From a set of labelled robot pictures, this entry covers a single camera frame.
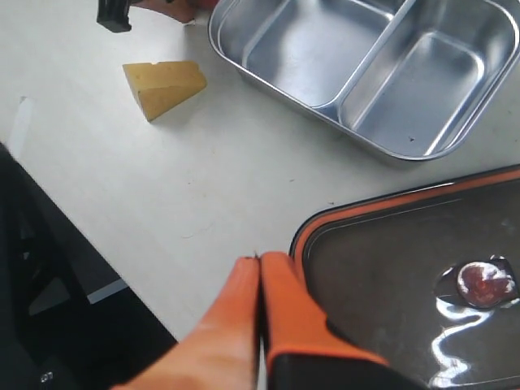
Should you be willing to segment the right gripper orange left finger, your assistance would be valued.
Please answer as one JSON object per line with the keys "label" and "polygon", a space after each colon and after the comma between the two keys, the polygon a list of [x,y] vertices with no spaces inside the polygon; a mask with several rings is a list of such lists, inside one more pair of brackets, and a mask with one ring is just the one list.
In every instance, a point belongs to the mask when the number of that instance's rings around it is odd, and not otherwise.
{"label": "right gripper orange left finger", "polygon": [[255,389],[258,383],[260,263],[239,258],[197,326],[116,389]]}

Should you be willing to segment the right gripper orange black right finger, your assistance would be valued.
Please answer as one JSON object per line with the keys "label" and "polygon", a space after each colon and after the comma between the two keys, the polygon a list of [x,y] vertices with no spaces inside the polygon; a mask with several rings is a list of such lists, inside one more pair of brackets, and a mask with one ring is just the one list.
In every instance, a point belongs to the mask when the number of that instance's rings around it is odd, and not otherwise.
{"label": "right gripper orange black right finger", "polygon": [[285,253],[260,257],[269,389],[421,389],[380,356],[335,336]]}

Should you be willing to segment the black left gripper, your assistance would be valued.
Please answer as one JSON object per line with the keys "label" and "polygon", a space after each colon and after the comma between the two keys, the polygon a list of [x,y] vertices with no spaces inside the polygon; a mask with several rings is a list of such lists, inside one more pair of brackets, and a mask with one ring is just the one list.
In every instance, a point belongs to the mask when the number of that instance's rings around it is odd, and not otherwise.
{"label": "black left gripper", "polygon": [[[111,32],[129,32],[129,0],[99,0],[97,4],[97,23]],[[186,24],[195,17],[195,8],[186,0],[142,0],[136,7],[147,9],[171,17]]]}

